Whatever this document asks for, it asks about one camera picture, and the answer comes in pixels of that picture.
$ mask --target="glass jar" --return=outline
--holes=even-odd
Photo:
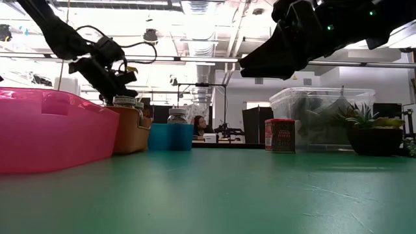
[[[136,99],[128,96],[116,96],[112,99],[112,104],[115,107],[129,107],[134,108],[136,106]]]
[[[187,110],[185,109],[169,109],[168,124],[188,124]]]
[[[138,111],[138,125],[143,127],[143,109],[144,103],[136,102],[136,110]]]

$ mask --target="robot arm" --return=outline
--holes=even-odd
[[[90,54],[70,63],[70,73],[80,72],[100,93],[100,99],[112,104],[114,96],[137,96],[125,85],[136,81],[133,72],[116,75],[112,63],[125,61],[123,49],[111,38],[103,35],[98,42],[85,40],[78,32],[57,17],[45,0],[17,0],[21,7],[39,26],[52,52],[60,59],[76,60],[78,56]]]
[[[240,61],[243,77],[288,79],[319,57],[366,40],[386,44],[391,32],[416,19],[415,0],[278,0],[273,35]]]

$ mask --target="person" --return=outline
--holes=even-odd
[[[194,135],[203,136],[204,133],[214,133],[202,116],[194,117]]]

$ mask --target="black planter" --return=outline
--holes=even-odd
[[[350,129],[348,140],[359,155],[392,156],[402,143],[401,129]]]

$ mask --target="pink tub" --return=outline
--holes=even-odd
[[[111,156],[118,114],[55,90],[0,87],[0,173],[50,172]]]

